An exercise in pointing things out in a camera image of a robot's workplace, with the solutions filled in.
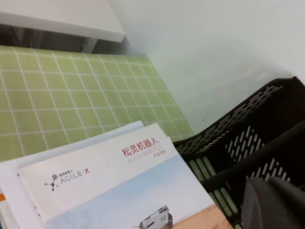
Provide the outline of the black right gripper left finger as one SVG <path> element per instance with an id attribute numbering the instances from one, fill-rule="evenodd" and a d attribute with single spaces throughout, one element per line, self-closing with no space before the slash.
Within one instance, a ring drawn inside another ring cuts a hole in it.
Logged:
<path id="1" fill-rule="evenodd" d="M 242 221 L 245 229 L 265 229 L 267 220 L 264 213 L 268 209 L 271 189 L 267 183 L 258 178 L 248 179 L 245 185 L 242 206 Z"/>

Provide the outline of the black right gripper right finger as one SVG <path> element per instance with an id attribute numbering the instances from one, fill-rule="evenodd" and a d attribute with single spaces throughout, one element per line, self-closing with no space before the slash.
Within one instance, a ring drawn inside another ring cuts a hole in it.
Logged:
<path id="1" fill-rule="evenodd" d="M 305 228 L 305 192 L 278 177 L 269 180 L 271 186 L 279 194 L 288 211 L 301 227 Z"/>

